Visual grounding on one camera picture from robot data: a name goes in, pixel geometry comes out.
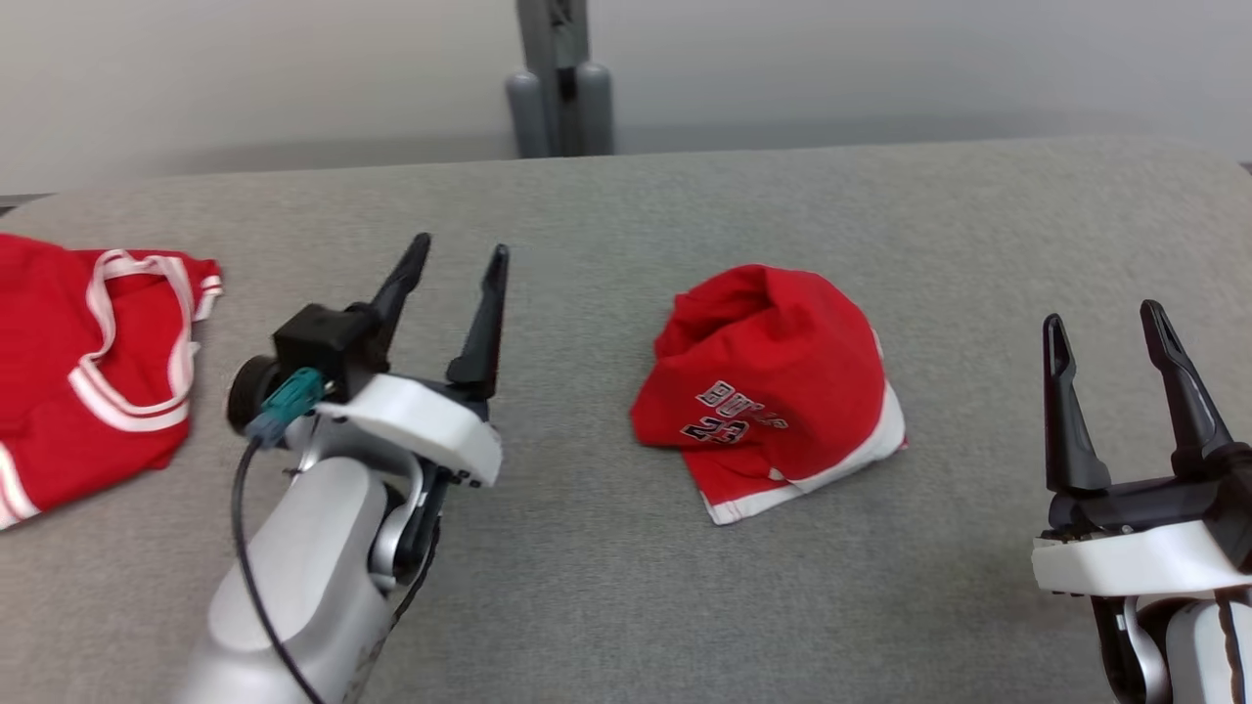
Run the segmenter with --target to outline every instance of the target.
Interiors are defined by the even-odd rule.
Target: gray textured surface
[[[513,276],[501,484],[454,491],[382,701],[1108,701],[1083,601],[1037,591],[1039,324],[1065,316],[1118,479],[1168,472],[1137,306],[1161,299],[1252,436],[1252,179],[1187,147],[1080,139],[160,180],[4,229],[217,257],[174,465],[0,536],[5,701],[159,701],[230,564],[235,367],[308,301],[373,291],[436,233],[394,362],[437,375],[497,241]],[[911,448],[731,527],[627,410],[670,297],[742,262],[823,273],[878,328]],[[282,491],[250,485],[253,525]]]

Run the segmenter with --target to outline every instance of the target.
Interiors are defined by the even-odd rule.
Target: white wall
[[[1252,160],[1248,0],[588,0],[621,152],[1146,133]]]
[[[9,0],[0,194],[507,158],[510,0]]]

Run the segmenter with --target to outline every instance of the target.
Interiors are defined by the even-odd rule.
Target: red cloth
[[[0,234],[0,529],[169,465],[213,261]]]
[[[747,264],[674,301],[631,410],[679,447],[719,525],[803,496],[904,445],[860,308],[809,272]]]

